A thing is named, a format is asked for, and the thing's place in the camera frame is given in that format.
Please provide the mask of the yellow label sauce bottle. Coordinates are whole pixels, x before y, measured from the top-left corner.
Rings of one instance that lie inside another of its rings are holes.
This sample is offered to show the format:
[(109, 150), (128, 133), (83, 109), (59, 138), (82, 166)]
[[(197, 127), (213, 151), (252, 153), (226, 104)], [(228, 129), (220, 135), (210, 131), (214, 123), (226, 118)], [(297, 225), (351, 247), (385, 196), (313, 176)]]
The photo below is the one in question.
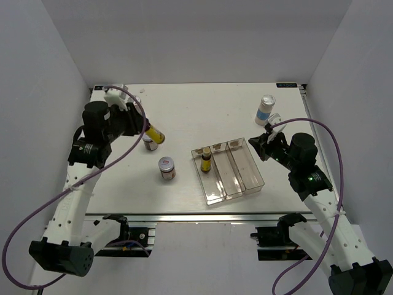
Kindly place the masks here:
[(201, 156), (201, 171), (207, 173), (211, 170), (211, 150), (209, 147), (204, 147)]

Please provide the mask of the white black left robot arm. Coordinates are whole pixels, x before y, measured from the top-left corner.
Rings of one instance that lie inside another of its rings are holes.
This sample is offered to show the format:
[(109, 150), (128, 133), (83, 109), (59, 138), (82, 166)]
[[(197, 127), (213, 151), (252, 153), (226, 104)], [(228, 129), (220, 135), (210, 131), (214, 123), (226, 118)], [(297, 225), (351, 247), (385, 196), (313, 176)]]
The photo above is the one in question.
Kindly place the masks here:
[(74, 133), (68, 157), (65, 195), (57, 205), (43, 237), (31, 242), (29, 254), (44, 269), (84, 277), (95, 254), (111, 243), (124, 245), (130, 237), (128, 220), (108, 214), (94, 222), (84, 236), (82, 228), (93, 190), (120, 136), (140, 135), (144, 119), (133, 103), (120, 107), (104, 101), (85, 105), (83, 124)]

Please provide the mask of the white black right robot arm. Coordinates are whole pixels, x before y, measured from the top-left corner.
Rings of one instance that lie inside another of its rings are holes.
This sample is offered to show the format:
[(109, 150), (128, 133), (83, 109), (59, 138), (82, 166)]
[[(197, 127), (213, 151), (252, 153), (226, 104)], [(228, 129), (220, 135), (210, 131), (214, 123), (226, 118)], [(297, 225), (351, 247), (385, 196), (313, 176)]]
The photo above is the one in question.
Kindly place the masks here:
[(283, 133), (264, 133), (249, 139), (261, 160), (273, 159), (289, 170), (291, 188), (311, 210), (326, 238), (306, 219), (292, 213), (278, 223), (278, 240), (298, 244), (316, 261), (333, 294), (383, 294), (392, 278), (392, 266), (378, 260), (354, 232), (324, 172), (316, 165), (317, 147), (307, 133), (296, 133), (288, 143)]

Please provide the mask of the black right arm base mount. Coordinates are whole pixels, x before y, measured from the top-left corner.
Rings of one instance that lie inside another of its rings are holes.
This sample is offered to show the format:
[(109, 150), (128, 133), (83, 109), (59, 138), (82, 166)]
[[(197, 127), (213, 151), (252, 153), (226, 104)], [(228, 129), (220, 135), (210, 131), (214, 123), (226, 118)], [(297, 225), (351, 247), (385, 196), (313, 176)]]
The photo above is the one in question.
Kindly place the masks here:
[(287, 242), (277, 227), (256, 227), (250, 238), (257, 243), (259, 261), (299, 261), (306, 253), (294, 242)]

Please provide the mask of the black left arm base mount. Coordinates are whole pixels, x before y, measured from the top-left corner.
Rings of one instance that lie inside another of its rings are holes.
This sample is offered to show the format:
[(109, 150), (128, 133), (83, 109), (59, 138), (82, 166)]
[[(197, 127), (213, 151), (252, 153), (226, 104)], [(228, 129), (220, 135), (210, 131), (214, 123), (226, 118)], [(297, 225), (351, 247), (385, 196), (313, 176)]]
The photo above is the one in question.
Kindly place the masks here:
[(118, 238), (99, 250), (95, 257), (104, 258), (148, 258), (155, 241), (155, 226), (132, 224), (126, 238)]

